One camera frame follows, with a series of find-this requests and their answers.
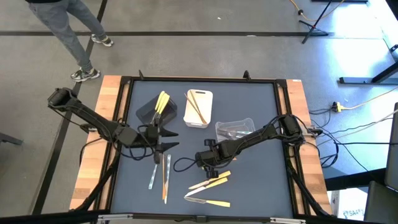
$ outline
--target clear plastic container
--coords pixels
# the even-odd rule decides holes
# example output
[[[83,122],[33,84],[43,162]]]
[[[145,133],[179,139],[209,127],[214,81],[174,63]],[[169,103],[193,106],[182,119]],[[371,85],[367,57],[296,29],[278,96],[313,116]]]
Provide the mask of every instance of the clear plastic container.
[[[251,134],[256,129],[253,120],[246,118],[242,121],[232,121],[227,123],[216,123],[217,141],[236,140],[247,134]]]

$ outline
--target yellow handle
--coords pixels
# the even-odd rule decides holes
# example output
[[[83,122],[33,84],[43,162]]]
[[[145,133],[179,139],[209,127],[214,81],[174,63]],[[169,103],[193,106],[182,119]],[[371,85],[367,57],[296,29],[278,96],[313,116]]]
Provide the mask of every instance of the yellow handle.
[[[170,96],[165,93],[165,96],[163,97],[163,104],[159,106],[159,114],[162,114],[164,108],[166,107],[167,103],[169,102]]]
[[[206,203],[210,203],[210,204],[218,205],[218,206],[222,206],[222,207],[228,207],[228,208],[231,206],[231,204],[229,202],[207,200]]]
[[[209,179],[209,181],[211,182],[211,181],[214,181],[214,180],[218,180],[218,179],[221,179],[223,177],[227,177],[229,175],[231,175],[231,171],[223,172],[217,178],[211,178],[211,179]]]
[[[165,91],[161,91],[160,92],[159,97],[158,97],[157,102],[156,102],[155,111],[157,110],[157,108],[159,106],[159,103],[160,103],[164,93],[165,93]]]
[[[217,186],[219,184],[225,183],[227,181],[228,181],[228,179],[226,177],[224,177],[224,178],[222,178],[220,180],[217,180],[216,182],[214,182],[212,184],[207,185],[206,188],[214,187],[214,186]]]

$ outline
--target metal stand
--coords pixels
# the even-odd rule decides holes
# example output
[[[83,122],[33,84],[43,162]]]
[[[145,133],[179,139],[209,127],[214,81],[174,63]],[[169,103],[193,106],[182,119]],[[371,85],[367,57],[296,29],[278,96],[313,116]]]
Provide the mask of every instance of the metal stand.
[[[8,136],[7,134],[0,133],[0,143],[8,142],[11,144],[21,145],[22,140],[16,139],[14,137]]]
[[[352,175],[343,175],[325,179],[327,190],[343,190],[355,187],[363,187],[369,185],[370,181],[374,180],[378,183],[384,183],[386,175],[386,168],[370,170],[369,172],[362,172]]]
[[[341,84],[371,84],[371,85],[398,85],[398,78],[390,78],[391,75],[398,72],[398,62],[394,63],[380,74],[373,78],[363,77],[340,77]]]
[[[311,25],[311,24],[309,24],[309,23],[307,23],[307,22],[304,22],[304,21],[301,21],[301,20],[298,21],[298,22],[301,22],[302,24],[307,25],[308,27],[311,27],[310,31],[309,31],[309,32],[307,33],[307,35],[304,37],[304,39],[303,39],[303,41],[302,41],[302,44],[305,44],[306,41],[308,40],[308,38],[309,38],[310,36],[313,36],[313,37],[325,37],[325,36],[328,36],[328,35],[329,35],[328,32],[318,29],[318,28],[317,28],[317,24],[318,24],[319,20],[322,19],[322,16],[324,15],[324,13],[326,12],[326,10],[327,10],[328,7],[330,6],[331,2],[332,2],[332,0],[329,0],[328,4],[326,5],[326,7],[324,8],[324,10],[322,11],[321,15],[319,16],[319,18],[317,19],[317,21],[315,22],[314,25]],[[299,10],[299,11],[298,11],[298,14],[301,15],[301,13],[303,13],[303,11],[302,11],[302,10]],[[320,31],[320,34],[313,33],[314,30]]]

